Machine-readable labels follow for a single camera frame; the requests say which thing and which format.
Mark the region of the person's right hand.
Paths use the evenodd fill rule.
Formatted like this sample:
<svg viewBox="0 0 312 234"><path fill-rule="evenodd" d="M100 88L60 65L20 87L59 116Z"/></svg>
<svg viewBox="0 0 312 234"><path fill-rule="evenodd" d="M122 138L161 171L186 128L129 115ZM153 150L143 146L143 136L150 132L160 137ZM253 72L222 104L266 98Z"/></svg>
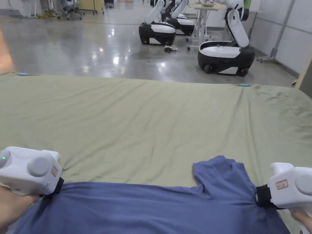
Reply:
<svg viewBox="0 0 312 234"><path fill-rule="evenodd" d="M307 229L312 228L312 217L310 217L305 211L291 211L291 216L302 223Z"/></svg>

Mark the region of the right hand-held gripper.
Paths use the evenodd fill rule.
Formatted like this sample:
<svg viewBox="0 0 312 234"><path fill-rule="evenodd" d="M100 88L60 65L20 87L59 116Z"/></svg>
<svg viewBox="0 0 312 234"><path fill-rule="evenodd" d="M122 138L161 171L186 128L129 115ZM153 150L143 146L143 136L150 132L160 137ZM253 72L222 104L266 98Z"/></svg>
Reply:
<svg viewBox="0 0 312 234"><path fill-rule="evenodd" d="M275 162L271 169L273 176L268 184L256 187L256 204L277 210L301 210L311 217L312 168Z"/></svg>

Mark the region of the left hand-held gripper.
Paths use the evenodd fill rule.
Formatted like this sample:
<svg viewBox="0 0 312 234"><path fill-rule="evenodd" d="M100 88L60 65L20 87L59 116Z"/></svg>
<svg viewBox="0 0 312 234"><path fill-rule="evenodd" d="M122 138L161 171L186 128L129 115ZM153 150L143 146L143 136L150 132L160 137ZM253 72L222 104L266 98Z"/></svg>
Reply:
<svg viewBox="0 0 312 234"><path fill-rule="evenodd" d="M23 147L0 151L0 184L19 195L59 194L64 184L60 153Z"/></svg>

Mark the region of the person's left hand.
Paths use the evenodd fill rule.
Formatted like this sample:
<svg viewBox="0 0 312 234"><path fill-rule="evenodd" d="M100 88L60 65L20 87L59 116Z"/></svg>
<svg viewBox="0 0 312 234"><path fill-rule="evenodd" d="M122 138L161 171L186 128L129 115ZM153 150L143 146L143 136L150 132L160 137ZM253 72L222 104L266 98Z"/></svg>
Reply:
<svg viewBox="0 0 312 234"><path fill-rule="evenodd" d="M37 194L22 196L0 186L0 233L5 234L8 227L39 200Z"/></svg>

